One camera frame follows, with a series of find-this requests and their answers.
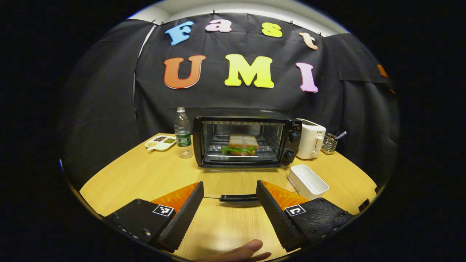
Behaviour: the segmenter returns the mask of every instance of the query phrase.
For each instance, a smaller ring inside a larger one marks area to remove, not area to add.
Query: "metal wire basket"
[[[336,144],[338,140],[335,140],[336,136],[328,133],[323,138],[322,148],[321,151],[326,153],[327,155],[331,155],[335,153]]]

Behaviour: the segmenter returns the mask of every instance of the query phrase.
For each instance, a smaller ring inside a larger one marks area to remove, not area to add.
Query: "human hand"
[[[215,256],[203,258],[203,259],[198,259],[194,261],[195,262],[255,262],[255,261],[260,261],[260,260],[264,260],[270,257],[270,255],[272,254],[270,252],[265,252],[260,255],[253,256],[253,254],[257,250],[262,248],[262,245],[263,245],[262,241],[258,239],[254,239],[246,243],[244,246],[235,248],[226,253],[222,253],[219,255],[215,255]]]

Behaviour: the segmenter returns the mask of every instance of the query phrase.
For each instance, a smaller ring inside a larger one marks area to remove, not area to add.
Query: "sandwich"
[[[234,156],[255,156],[259,148],[256,137],[246,134],[231,134],[228,146],[222,147],[222,154],[230,152]]]

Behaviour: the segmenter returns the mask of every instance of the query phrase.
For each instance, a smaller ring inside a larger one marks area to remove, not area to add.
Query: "white toaster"
[[[314,159],[319,156],[326,129],[306,119],[297,119],[302,121],[302,131],[296,156],[301,159]]]

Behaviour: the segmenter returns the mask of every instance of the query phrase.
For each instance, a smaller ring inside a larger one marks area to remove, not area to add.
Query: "handle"
[[[335,140],[339,140],[340,138],[342,138],[344,135],[346,135],[346,131],[343,132],[343,134],[339,135],[338,137],[335,138]]]
[[[322,143],[323,143],[323,137],[321,136],[318,136],[316,137],[316,142],[315,142],[315,149],[320,149],[322,147]]]
[[[255,194],[251,195],[222,195],[221,202],[245,202],[245,201],[258,201],[259,198]]]

